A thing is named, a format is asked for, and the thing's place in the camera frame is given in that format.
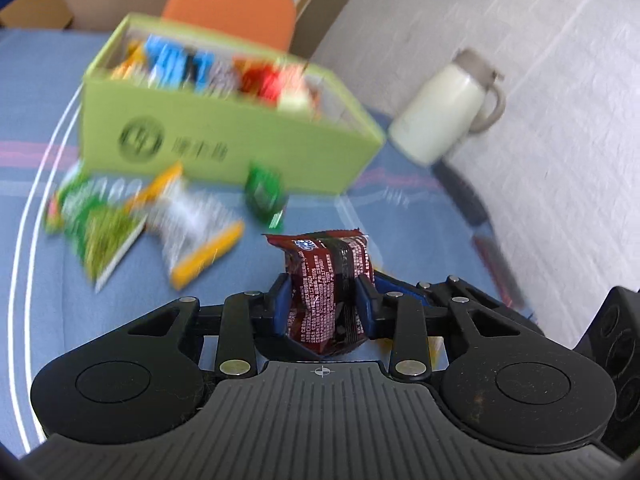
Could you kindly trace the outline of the red snack bag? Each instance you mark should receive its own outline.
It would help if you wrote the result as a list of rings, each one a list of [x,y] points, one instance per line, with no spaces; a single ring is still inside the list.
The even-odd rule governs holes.
[[[240,76],[240,91],[248,96],[281,112],[317,110],[317,92],[305,79],[306,64],[236,58],[233,67]]]

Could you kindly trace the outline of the orange cake clear wrapper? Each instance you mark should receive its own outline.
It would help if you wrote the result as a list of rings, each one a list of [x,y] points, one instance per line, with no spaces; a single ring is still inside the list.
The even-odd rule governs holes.
[[[448,365],[444,338],[442,336],[427,337],[428,352],[430,352],[430,363],[433,370],[443,370]]]

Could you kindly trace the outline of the blue snack packet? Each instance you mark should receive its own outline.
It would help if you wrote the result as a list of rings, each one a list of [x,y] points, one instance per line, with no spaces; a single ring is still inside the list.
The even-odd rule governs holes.
[[[143,47],[150,88],[204,92],[213,68],[213,52],[190,49],[161,36],[149,36]]]

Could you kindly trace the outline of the green cardboard box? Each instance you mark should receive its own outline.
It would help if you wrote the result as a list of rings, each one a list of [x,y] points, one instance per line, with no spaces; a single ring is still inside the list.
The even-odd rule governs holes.
[[[257,164],[277,171],[291,191],[341,194],[385,143],[382,128],[337,76],[314,64],[303,65],[318,96],[310,115],[237,93],[214,96],[113,78],[127,44],[149,37],[221,61],[299,61],[213,30],[127,15],[82,81],[79,154],[90,171],[155,177],[178,162],[193,180],[244,184]]]

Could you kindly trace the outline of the white thermos jug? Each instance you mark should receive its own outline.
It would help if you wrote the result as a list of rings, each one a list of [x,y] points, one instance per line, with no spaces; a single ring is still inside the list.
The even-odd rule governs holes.
[[[503,79],[477,50],[459,51],[390,124],[390,142],[415,164],[433,165],[467,134],[498,122],[506,110]]]

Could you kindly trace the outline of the orange chair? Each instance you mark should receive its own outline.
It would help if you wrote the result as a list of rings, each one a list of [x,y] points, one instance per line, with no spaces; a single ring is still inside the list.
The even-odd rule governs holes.
[[[167,0],[162,17],[208,28],[279,51],[290,48],[294,0]]]

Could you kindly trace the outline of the dark red snack packet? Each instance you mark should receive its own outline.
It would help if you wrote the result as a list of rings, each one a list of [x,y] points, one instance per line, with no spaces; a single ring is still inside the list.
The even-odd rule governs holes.
[[[358,229],[331,230],[268,234],[266,240],[284,253],[291,279],[288,306],[277,312],[277,331],[322,358],[362,344],[356,278],[374,280],[367,235]]]

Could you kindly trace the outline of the yellow silver snack packet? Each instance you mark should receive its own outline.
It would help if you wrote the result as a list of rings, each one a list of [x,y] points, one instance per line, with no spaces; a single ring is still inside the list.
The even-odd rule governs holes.
[[[209,192],[194,192],[180,162],[159,174],[125,203],[126,211],[146,215],[146,227],[162,242],[168,278],[181,290],[244,234],[245,222]]]

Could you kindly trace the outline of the small green candy packet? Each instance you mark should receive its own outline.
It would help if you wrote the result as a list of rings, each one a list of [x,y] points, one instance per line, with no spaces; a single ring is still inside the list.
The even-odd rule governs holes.
[[[276,170],[252,162],[244,186],[244,197],[248,210],[256,220],[271,231],[280,229],[288,194]]]

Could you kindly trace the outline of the green pea snack bag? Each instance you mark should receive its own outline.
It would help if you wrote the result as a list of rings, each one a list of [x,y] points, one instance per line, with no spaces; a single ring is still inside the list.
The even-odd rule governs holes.
[[[96,179],[76,162],[47,204],[44,228],[65,235],[99,292],[143,232],[145,220],[101,194]]]

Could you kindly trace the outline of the yellow egg cake bag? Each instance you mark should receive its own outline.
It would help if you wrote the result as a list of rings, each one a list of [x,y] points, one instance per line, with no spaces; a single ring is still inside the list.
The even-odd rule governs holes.
[[[140,82],[148,77],[148,57],[144,45],[141,41],[131,41],[127,46],[124,60],[111,71],[111,78]]]

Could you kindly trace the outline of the blue striped tablecloth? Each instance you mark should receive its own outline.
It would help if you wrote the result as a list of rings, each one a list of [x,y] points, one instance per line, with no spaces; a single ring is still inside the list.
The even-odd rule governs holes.
[[[143,234],[95,290],[72,245],[43,229],[48,197],[77,159],[81,76],[105,40],[1,34],[1,441],[18,456],[41,439],[29,404],[40,368],[177,295],[154,235]],[[446,164],[422,168],[386,146],[347,193],[292,196],[283,229],[360,230],[374,265],[395,278],[457,276],[532,315],[482,204]]]

